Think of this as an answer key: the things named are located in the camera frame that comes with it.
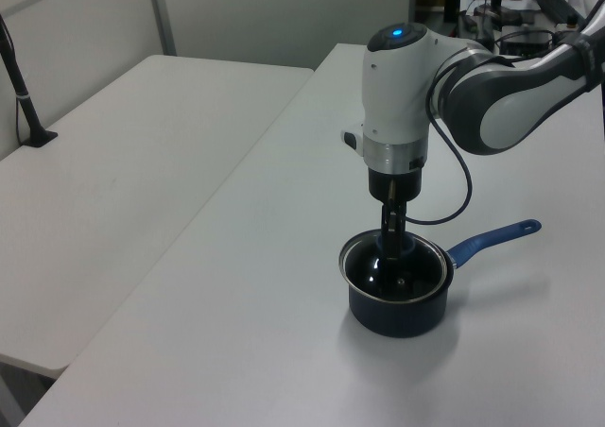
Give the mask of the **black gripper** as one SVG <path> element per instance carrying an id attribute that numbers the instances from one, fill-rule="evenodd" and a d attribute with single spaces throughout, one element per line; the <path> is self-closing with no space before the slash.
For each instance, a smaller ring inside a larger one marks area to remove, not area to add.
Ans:
<path id="1" fill-rule="evenodd" d="M 381 249 L 386 259 L 400 258 L 405 252 L 406 205 L 421 191 L 422 170 L 406 174 L 384 174 L 368 169 L 369 192 L 383 204 Z M 399 204 L 392 210 L 389 202 Z"/>

